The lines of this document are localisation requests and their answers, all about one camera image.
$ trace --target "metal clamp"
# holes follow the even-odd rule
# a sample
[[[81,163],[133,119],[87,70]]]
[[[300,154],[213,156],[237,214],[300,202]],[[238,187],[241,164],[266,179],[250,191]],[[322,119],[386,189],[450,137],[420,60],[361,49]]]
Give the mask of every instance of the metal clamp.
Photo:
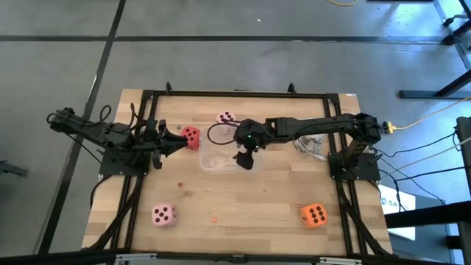
[[[157,253],[136,253],[136,254],[119,254],[116,255],[116,261],[139,261],[157,259]]]
[[[349,258],[323,258],[319,262],[320,264],[332,264],[332,265],[361,265],[361,260],[354,260]]]
[[[234,264],[244,264],[247,263],[247,259],[245,258],[244,254],[233,254],[233,261]]]

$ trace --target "power cord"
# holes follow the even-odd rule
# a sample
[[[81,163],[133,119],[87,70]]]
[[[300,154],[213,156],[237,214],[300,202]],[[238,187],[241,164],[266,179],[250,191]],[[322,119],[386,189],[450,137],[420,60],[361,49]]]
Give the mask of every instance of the power cord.
[[[465,101],[467,101],[468,99],[471,99],[471,96],[468,96],[467,98],[464,98],[464,99],[462,99],[462,100],[460,100],[460,101],[457,101],[457,102],[455,102],[455,103],[453,103],[453,104],[451,104],[451,105],[449,105],[449,106],[447,106],[447,107],[444,107],[444,108],[442,108],[441,110],[434,111],[434,112],[428,114],[427,116],[425,116],[425,117],[419,119],[418,121],[415,121],[415,122],[413,122],[413,123],[411,123],[411,124],[409,124],[409,125],[407,125],[407,126],[404,126],[404,127],[396,127],[396,126],[394,126],[390,121],[385,121],[384,124],[383,124],[383,126],[386,128],[387,133],[393,133],[395,130],[405,130],[405,129],[408,129],[408,128],[414,126],[415,124],[418,124],[418,123],[424,121],[426,118],[429,118],[429,117],[431,117],[431,116],[433,116],[433,115],[435,115],[435,114],[437,114],[437,113],[440,113],[440,112],[442,112],[443,110],[449,109],[449,108],[451,108],[451,107],[454,106],[454,105],[457,105],[457,104],[459,104],[459,103],[465,102]]]
[[[98,162],[98,164],[102,164],[102,162],[100,161],[100,159],[98,159],[87,147],[85,147],[82,143],[80,143],[77,139],[75,139],[74,137],[66,134],[70,139],[74,140],[74,142],[78,143],[83,149],[85,149],[88,154],[90,154],[91,156],[93,156],[93,158],[95,158],[96,162]]]
[[[368,180],[369,183],[371,183],[371,185],[373,185],[377,190],[378,190],[378,193],[380,195],[380,199],[381,199],[381,190],[380,188],[378,187],[378,185],[376,185],[376,183],[373,181],[373,180]]]
[[[453,141],[453,144],[455,145],[456,151],[461,152],[461,149],[458,149],[458,147],[456,146],[456,143],[455,143],[456,131],[457,131],[457,129],[455,127],[455,133],[453,134],[453,137],[451,138],[451,141]]]
[[[404,174],[402,171],[400,171],[399,169],[396,169],[393,165],[391,165],[388,161],[384,160],[383,158],[380,158],[384,163],[386,163],[388,166],[391,166],[393,169],[397,170],[398,173],[400,173],[401,175],[403,175],[404,177],[409,177],[408,175]],[[445,205],[445,202],[443,201],[443,199],[440,199],[438,196],[436,196],[435,194],[427,191],[426,189],[424,189],[421,185],[419,185],[419,183],[417,183],[414,179],[411,179],[411,181],[417,186],[419,187],[421,190],[423,190],[425,193],[437,198],[443,205]]]
[[[320,154],[323,138],[323,135],[320,135],[319,137],[316,135],[301,136],[293,141],[293,145],[301,158],[317,158],[319,160],[325,161],[326,159],[324,156]]]
[[[416,160],[416,161],[414,161],[414,162],[412,162],[412,163],[408,163],[408,164],[406,164],[406,165],[404,165],[404,166],[401,166],[400,168],[395,169],[393,172],[389,172],[388,175],[393,174],[393,173],[395,173],[395,172],[398,172],[400,169],[404,169],[404,168],[406,168],[406,167],[408,167],[408,166],[412,166],[412,165],[414,165],[414,164],[416,164],[416,163],[419,163],[419,162],[422,162],[422,161],[424,161],[424,160],[427,160],[427,159],[429,159],[429,158],[436,157],[437,155],[440,155],[440,154],[443,154],[444,152],[450,151],[451,149],[456,148],[457,146],[461,146],[462,144],[465,144],[465,143],[468,142],[468,141],[471,141],[471,137],[469,137],[468,139],[465,139],[464,141],[462,141],[462,142],[459,143],[459,144],[456,144],[456,145],[454,145],[454,146],[452,146],[452,147],[446,148],[445,150],[442,150],[442,151],[440,151],[440,152],[437,152],[437,153],[435,153],[435,154],[433,154],[433,155],[429,155],[429,156],[427,156],[426,158],[421,158],[421,159]]]
[[[215,145],[226,145],[226,144],[231,144],[231,143],[233,143],[233,142],[236,141],[236,140],[231,140],[231,141],[227,141],[227,142],[224,142],[224,143],[218,143],[218,142],[214,141],[213,139],[211,139],[211,137],[210,137],[210,131],[211,131],[214,127],[216,127],[216,126],[222,126],[222,125],[224,125],[224,126],[231,126],[231,127],[237,127],[237,126],[238,126],[238,125],[235,125],[235,124],[227,123],[224,119],[222,119],[222,121],[224,121],[224,123],[221,123],[221,124],[220,124],[220,123],[217,123],[217,124],[211,125],[211,126],[208,128],[208,131],[206,132],[206,136],[208,137],[209,142],[211,142],[211,143],[213,143],[213,144],[215,144]]]
[[[412,180],[416,177],[426,176],[426,175],[429,175],[429,174],[437,174],[437,173],[450,172],[450,171],[455,171],[455,170],[459,170],[459,169],[469,169],[469,168],[471,168],[471,166],[458,166],[458,167],[451,168],[451,169],[442,169],[442,170],[437,170],[437,171],[434,171],[434,172],[421,173],[421,174],[417,174],[417,175],[412,176],[412,177],[404,177],[404,178],[399,179],[397,181]]]
[[[104,181],[109,179],[112,175],[106,175],[103,176],[103,178],[95,184],[95,186],[92,188],[91,193],[90,193],[90,208],[93,206],[93,198],[95,197],[95,190],[100,186]]]
[[[373,150],[373,151],[378,151],[378,152],[382,153],[383,155],[387,156],[388,158],[393,158],[395,155],[397,155],[397,154],[399,154],[399,153],[402,153],[402,152],[411,152],[411,151],[415,151],[415,150],[418,150],[418,149],[421,149],[421,148],[424,148],[424,147],[427,147],[427,146],[431,146],[431,145],[436,144],[436,143],[438,143],[438,142],[440,142],[440,141],[442,141],[442,140],[444,140],[444,139],[446,139],[446,138],[449,138],[449,137],[451,137],[451,136],[453,136],[453,138],[454,138],[454,137],[455,137],[455,134],[456,134],[456,131],[455,131],[454,133],[452,133],[452,134],[450,134],[450,135],[447,135],[447,136],[445,136],[445,137],[443,137],[443,138],[440,138],[440,139],[438,139],[438,140],[436,140],[436,141],[434,141],[434,142],[432,142],[432,143],[425,144],[425,145],[422,145],[422,146],[419,146],[419,147],[416,147],[416,148],[413,148],[413,149],[400,150],[400,151],[395,152],[395,153],[392,154],[392,155],[388,155],[388,154],[386,154],[383,150],[378,149],[378,148],[373,147],[373,146],[370,146],[369,149],[370,149],[370,150]]]
[[[386,171],[384,171],[384,170],[382,170],[382,169],[378,169],[378,170],[379,170],[380,172],[383,172],[383,173],[388,174],[388,172],[386,172]],[[394,186],[395,186],[395,188],[396,188],[396,199],[397,199],[397,203],[399,203],[399,212],[400,212],[400,209],[401,209],[401,208],[402,208],[404,211],[407,211],[407,210],[404,208],[403,204],[400,202],[399,185],[397,184],[396,179],[395,179],[393,176],[391,176],[391,175],[389,175],[389,176],[392,178],[392,182],[394,183]]]
[[[110,131],[112,132],[115,132],[115,133],[122,133],[122,132],[125,132],[127,130],[133,130],[136,126],[138,126],[138,123],[140,122],[139,121],[139,118],[138,118],[138,115],[135,113],[135,107],[134,107],[134,103],[131,103],[130,104],[130,107],[131,107],[131,122],[129,123],[129,125],[123,129],[123,130],[114,130],[113,128],[109,128]],[[59,115],[57,113],[50,113],[47,117],[46,117],[46,122],[48,124],[51,124],[51,117],[52,116],[58,116],[60,118],[63,118],[63,119],[66,119],[67,121],[72,121],[76,124],[79,124],[80,126],[85,126],[85,127],[89,127],[89,126],[94,126],[94,125],[97,125],[97,124],[104,124],[105,120],[110,116],[111,114],[111,106],[109,105],[105,105],[102,107],[102,109],[100,110],[100,113],[99,113],[99,120],[98,121],[95,121],[95,122],[90,122],[90,123],[84,123],[84,122],[78,122],[78,121],[75,121],[73,119],[70,119],[69,117],[67,116],[62,116],[62,115]],[[134,118],[137,118],[138,119],[138,122],[136,123],[136,125],[134,127],[132,127],[132,123],[134,122]]]

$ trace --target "wooden tabletop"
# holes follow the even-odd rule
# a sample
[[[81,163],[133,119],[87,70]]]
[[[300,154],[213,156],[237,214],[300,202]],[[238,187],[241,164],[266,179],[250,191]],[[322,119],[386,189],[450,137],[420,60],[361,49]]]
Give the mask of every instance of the wooden tabletop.
[[[123,90],[115,122],[129,122],[130,103],[137,110],[141,94],[142,90]],[[356,95],[339,96],[342,113],[359,112]],[[325,117],[321,99],[160,96],[156,119],[165,119],[168,129],[180,134],[177,125],[205,129],[223,110],[233,111],[239,120],[260,122],[279,116]],[[338,136],[336,143],[340,148]],[[323,155],[328,151],[325,137]],[[162,169],[151,167],[144,178],[132,251],[345,255],[335,183],[327,162],[301,158],[293,144],[269,145],[263,160],[256,172],[212,174],[200,168],[198,152],[185,148],[163,159]],[[123,180],[123,176],[111,177],[96,190],[83,247],[94,243],[116,215]],[[391,252],[377,190],[368,182],[355,183],[365,225]],[[177,223],[173,227],[155,227],[151,209],[166,202],[176,206]],[[313,203],[325,206],[329,220],[309,230],[304,228],[299,212]],[[121,227],[119,246],[124,245],[126,230],[127,218]],[[353,248],[358,252],[351,220],[350,231]]]

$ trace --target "gray floor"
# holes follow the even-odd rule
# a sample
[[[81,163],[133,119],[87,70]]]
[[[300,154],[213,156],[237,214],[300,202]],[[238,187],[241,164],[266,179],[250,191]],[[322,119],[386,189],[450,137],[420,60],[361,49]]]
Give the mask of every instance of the gray floor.
[[[128,1],[119,35],[339,35],[445,36],[430,3],[390,4],[360,0],[353,7],[326,1]],[[0,2],[0,35],[107,35],[118,1]],[[447,14],[461,12],[442,1]],[[1,159],[30,171],[27,178],[0,179],[0,256],[33,251],[71,141],[46,125],[48,113],[88,98],[103,43],[0,43]],[[116,105],[123,88],[175,90],[234,88],[356,93],[361,109],[402,126],[452,102],[402,100],[402,89],[434,90],[465,72],[453,46],[379,43],[185,42],[114,43],[93,117]],[[385,135],[387,152],[419,146],[453,131],[458,116],[470,116],[469,102],[409,130]],[[389,161],[402,166],[451,145],[451,140]],[[460,166],[450,151],[404,170],[406,174]],[[391,171],[387,165],[380,167]],[[52,251],[80,248],[88,219],[88,197],[98,165],[81,152],[52,245]],[[447,202],[470,198],[463,172],[417,181]],[[390,180],[383,181],[391,186]],[[402,191],[430,196],[413,183]]]

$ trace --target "transparent plastic box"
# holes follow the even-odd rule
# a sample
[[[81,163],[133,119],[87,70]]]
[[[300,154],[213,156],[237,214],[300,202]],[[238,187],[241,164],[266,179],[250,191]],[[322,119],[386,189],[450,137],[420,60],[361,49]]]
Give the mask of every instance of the transparent plastic box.
[[[231,127],[229,131],[227,128],[222,130],[218,126],[210,131],[211,140],[216,143],[225,143],[231,141],[234,136],[235,128]],[[253,153],[253,168],[246,170],[236,163],[234,158],[237,152],[245,152],[243,146],[237,147],[236,142],[225,145],[213,144],[208,139],[208,129],[201,130],[199,134],[199,165],[207,172],[214,173],[233,173],[233,172],[253,172],[258,170],[262,164],[263,150]]]

